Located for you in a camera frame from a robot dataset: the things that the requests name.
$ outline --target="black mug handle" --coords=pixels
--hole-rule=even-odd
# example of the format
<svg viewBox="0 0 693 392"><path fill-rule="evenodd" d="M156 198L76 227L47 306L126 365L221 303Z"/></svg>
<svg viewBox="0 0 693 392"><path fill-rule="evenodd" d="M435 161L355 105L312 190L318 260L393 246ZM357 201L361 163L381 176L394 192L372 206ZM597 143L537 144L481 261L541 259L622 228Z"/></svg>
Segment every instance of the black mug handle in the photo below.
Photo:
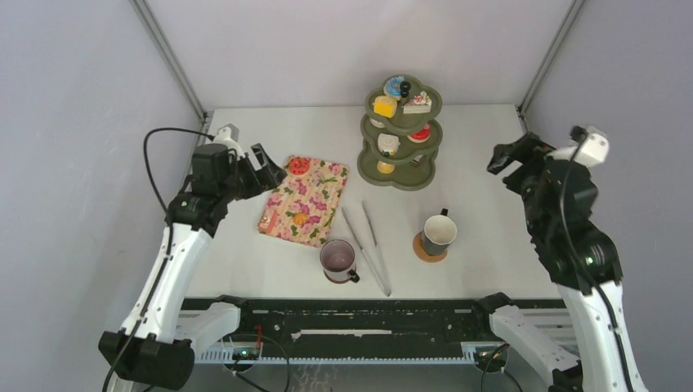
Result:
<svg viewBox="0 0 693 392"><path fill-rule="evenodd" d="M353 283L358 283L361 280L361 277L354 271L353 269L349 269L349 279Z"/></svg>

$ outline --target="mug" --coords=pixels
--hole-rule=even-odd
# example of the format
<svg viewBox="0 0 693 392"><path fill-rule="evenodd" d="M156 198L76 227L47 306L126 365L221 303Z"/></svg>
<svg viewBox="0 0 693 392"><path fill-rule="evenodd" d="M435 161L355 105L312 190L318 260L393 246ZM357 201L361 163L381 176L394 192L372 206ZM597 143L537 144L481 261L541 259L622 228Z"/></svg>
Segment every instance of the mug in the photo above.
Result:
<svg viewBox="0 0 693 392"><path fill-rule="evenodd" d="M354 248L347 241L328 241L320 251L320 264L327 279L333 283L345 283L350 280L358 283L361 280L356 273Z"/></svg>
<svg viewBox="0 0 693 392"><path fill-rule="evenodd" d="M457 226L448 218L448 209L426 219L421 233L421 248L429 256L440 256L457 238Z"/></svg>

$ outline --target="black cable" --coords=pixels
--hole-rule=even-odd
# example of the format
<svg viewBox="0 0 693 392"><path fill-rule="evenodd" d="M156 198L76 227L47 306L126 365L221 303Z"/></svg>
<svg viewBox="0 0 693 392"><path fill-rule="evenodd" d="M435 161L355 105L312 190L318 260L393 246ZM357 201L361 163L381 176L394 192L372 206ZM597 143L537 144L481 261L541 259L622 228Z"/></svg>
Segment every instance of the black cable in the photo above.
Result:
<svg viewBox="0 0 693 392"><path fill-rule="evenodd" d="M279 349L282 351L282 354L284 355L284 359L286 359L286 386L284 387L284 392L287 392L289 382L291 381L291 363L289 363L289 361L288 361L288 355L286 354L284 347L282 347L279 343L277 343L276 341L274 341L273 339L271 339L267 336L260 336L260 335L257 335L255 333L238 333L238 334L234 334L234 336L252 336L252 337L257 337L260 339L267 339L268 341L271 341L272 343L274 343L274 345L279 347ZM234 370L234 367L236 366L236 364L238 364L239 361L240 361L240 359L236 359L234 364L231 366L231 371L234 372L234 375L237 376L239 379L247 382L250 386L252 386L256 390L260 390L261 392L270 392L269 390L266 390L266 389L262 388L261 386L259 386L258 384L255 384L254 382L250 381L246 376L243 376L242 374L236 372Z"/></svg>
<svg viewBox="0 0 693 392"><path fill-rule="evenodd" d="M508 343L505 343L503 345L500 345L494 350L493 353L491 353L491 357L489 358L489 362L486 363L486 366L484 366L484 371L481 373L481 392L484 392L484 381L486 378L486 373L489 371L489 366L490 364L494 361L496 358L496 355L502 353L503 351L507 350L510 345Z"/></svg>
<svg viewBox="0 0 693 392"><path fill-rule="evenodd" d="M579 151L587 142L588 137L589 136L585 136L580 141L579 145L575 148L575 151L572 153L572 155L570 156L570 160L568 161L568 168L566 170L566 176L563 178L563 184L561 185L561 195L558 201L558 205L561 210L561 223L563 224L563 231L566 233L566 239L568 240L570 251L573 252L573 256L575 257L575 259L572 260L573 268L575 268L575 271L579 273L590 284L590 286L593 286L597 289L597 293L599 293L599 297L604 302L606 311L609 313L609 319L612 326L611 331L614 333L616 346L619 349L621 369L624 373L626 387L628 388L628 392L633 392L633 383L630 380L630 372L628 371L628 360L626 359L624 343L623 340L621 340L621 335L618 333L619 324L616 319L616 312L614 312L614 307L613 305L611 305L611 302L609 301L609 298L606 296L606 293L604 293L604 290L597 284L597 281L594 279L594 277L589 274L585 266L579 262L578 251L575 249L573 239L570 237L570 232L568 231L568 223L566 221L566 189L568 185L568 179L570 177L570 171L573 169L573 166L575 165L575 158L578 156Z"/></svg>
<svg viewBox="0 0 693 392"><path fill-rule="evenodd" d="M168 226L168 245L166 246L166 256L163 258L163 262L161 263L161 266L159 267L159 271L157 272L156 277L154 278L154 283L152 284L152 288L150 289L150 292L147 294L147 297L145 299L145 303L142 304L142 310L140 311L140 318L135 322L135 325L132 327L132 331L130 332L130 336L127 338L127 340L125 341L125 344L120 349L118 354L115 356L113 364L110 365L110 369L106 373L106 377L104 379L104 385L101 388L101 392L106 392L108 390L108 385L109 385L110 379L113 376L113 373L115 371L115 367L118 364L118 362L120 361L120 359L123 357L123 353L128 348L130 343L132 342L132 339L135 337L137 330L140 328L140 325L142 324L142 318L145 316L145 314L147 313L147 310L149 309L149 304L152 300L152 297L154 296L154 292L156 291L156 287L159 285L159 281L161 280L163 272L166 269L166 264L168 263L168 259L171 257L171 249L173 247L173 222L171 222L171 217L168 214L168 209L166 208L166 203L164 203L163 199L161 198L161 193L159 192L159 188L157 188L156 184L154 183L154 177L152 176L152 172L151 172L149 154L147 152L147 143L149 142L150 136L152 136L154 133L161 132L161 131L177 131L177 132L191 133L194 135L205 136L209 140L214 140L214 138L212 136L210 136L206 133L202 133L202 132L198 132L198 131L191 131L190 129L184 129L184 128L175 128L175 127L155 128L155 129L147 132L147 134L145 136L145 141L143 143L143 150L144 150L144 155L145 155L145 168L147 170L147 176L149 177L152 190L154 191L154 195L156 195L156 199L159 201L159 205L161 205L161 208L163 209L163 214L166 217L166 226Z"/></svg>
<svg viewBox="0 0 693 392"><path fill-rule="evenodd" d="M509 372L507 372L507 371L504 370L504 369L503 369L503 374L506 375L507 378L509 378L510 381L512 381L513 384L515 384L515 386L517 387L517 390L519 390L520 392L525 392L524 390L522 390L522 387L520 386L520 383L517 382L517 379L516 379L514 376L512 376L512 374L510 374Z"/></svg>

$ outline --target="floral cloth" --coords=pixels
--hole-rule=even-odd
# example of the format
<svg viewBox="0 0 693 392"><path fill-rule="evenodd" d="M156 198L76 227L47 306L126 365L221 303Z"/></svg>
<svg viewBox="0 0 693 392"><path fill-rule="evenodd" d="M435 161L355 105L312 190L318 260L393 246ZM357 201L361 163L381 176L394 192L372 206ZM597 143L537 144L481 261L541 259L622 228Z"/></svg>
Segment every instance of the floral cloth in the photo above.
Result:
<svg viewBox="0 0 693 392"><path fill-rule="evenodd" d="M287 159L284 169L294 158ZM339 206L349 168L339 164L308 158L311 168L306 174L288 176L273 190L262 213L257 231L312 247L327 242L332 219Z"/></svg>

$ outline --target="white table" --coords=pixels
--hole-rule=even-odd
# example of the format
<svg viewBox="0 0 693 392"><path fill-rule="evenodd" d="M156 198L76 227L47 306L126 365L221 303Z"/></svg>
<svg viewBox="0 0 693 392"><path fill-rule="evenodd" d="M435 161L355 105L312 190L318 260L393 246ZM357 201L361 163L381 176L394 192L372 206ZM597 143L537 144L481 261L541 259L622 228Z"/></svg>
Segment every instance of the white table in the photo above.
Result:
<svg viewBox="0 0 693 392"><path fill-rule="evenodd" d="M240 144L262 143L279 165L290 154L345 163L351 169L342 196L366 251L376 252L361 210L369 206L392 283L392 299L478 298L503 291L512 298L557 298L526 233L520 196L505 189L502 176L485 167L492 148L522 135L511 105L446 105L437 120L443 142L436 178L426 189L405 192L366 183L356 170L362 149L363 107L217 109L211 133L227 123L240 128ZM188 297L221 294L247 298L383 299L375 277L358 252L341 212L329 238L356 250L359 283L333 284L323 275L319 248L259 234L268 196L229 205L190 284ZM447 258L419 260L412 239L431 215L449 209L458 238Z"/></svg>

